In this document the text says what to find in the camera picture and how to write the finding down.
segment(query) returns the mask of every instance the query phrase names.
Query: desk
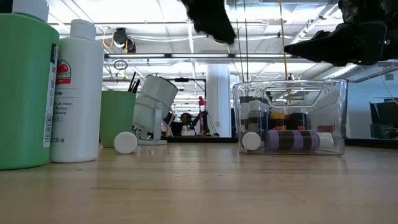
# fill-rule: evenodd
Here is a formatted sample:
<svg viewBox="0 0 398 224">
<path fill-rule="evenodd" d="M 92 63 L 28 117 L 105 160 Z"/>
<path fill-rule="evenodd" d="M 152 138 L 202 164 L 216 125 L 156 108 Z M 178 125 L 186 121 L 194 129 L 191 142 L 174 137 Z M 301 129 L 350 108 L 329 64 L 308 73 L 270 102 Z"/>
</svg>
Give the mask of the desk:
<svg viewBox="0 0 398 224">
<path fill-rule="evenodd" d="M 0 172 L 0 223 L 398 223 L 398 152 L 240 156 L 169 144 Z"/>
</svg>

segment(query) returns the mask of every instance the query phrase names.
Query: barcode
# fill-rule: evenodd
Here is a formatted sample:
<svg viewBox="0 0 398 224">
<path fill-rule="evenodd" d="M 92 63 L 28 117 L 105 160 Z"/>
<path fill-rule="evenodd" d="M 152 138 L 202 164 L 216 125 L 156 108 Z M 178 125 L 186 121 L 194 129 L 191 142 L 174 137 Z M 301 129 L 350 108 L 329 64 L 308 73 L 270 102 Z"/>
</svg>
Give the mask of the barcode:
<svg viewBox="0 0 398 224">
<path fill-rule="evenodd" d="M 45 117 L 44 126 L 44 142 L 51 142 L 51 128 L 52 128 L 52 114 L 47 114 Z"/>
</svg>

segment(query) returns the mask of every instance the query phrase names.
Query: person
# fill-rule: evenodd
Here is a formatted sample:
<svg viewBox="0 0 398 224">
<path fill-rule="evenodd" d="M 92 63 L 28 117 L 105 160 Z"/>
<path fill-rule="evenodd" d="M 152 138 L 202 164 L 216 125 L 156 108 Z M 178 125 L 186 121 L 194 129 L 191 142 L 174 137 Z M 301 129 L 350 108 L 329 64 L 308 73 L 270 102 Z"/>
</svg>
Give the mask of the person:
<svg viewBox="0 0 398 224">
<path fill-rule="evenodd" d="M 206 111 L 201 112 L 194 120 L 192 120 L 192 115 L 190 113 L 181 114 L 181 122 L 173 121 L 170 128 L 174 136 L 181 136 L 182 128 L 188 126 L 191 130 L 195 130 L 195 126 L 198 124 L 200 117 L 205 116 Z"/>
</svg>

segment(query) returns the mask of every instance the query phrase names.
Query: green bottle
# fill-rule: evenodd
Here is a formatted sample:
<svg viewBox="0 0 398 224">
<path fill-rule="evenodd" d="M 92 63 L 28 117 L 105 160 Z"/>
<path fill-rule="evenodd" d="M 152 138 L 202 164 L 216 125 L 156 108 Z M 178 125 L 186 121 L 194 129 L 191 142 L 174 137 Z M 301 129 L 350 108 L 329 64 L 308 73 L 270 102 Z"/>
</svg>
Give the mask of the green bottle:
<svg viewBox="0 0 398 224">
<path fill-rule="evenodd" d="M 49 162 L 58 60 L 46 0 L 14 0 L 12 11 L 0 14 L 0 170 Z"/>
</svg>

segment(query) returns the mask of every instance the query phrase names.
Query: white lamp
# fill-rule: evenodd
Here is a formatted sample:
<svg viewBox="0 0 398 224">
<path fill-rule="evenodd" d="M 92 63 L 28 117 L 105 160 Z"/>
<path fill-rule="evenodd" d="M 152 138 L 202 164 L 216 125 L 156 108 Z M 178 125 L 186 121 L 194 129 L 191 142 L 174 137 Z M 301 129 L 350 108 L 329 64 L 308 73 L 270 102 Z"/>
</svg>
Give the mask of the white lamp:
<svg viewBox="0 0 398 224">
<path fill-rule="evenodd" d="M 171 110 L 178 88 L 164 78 L 147 76 L 141 90 L 137 92 L 136 107 L 132 125 L 141 129 L 138 145 L 164 145 L 161 141 L 160 125 Z M 154 133 L 153 139 L 147 139 L 147 133 Z"/>
</svg>

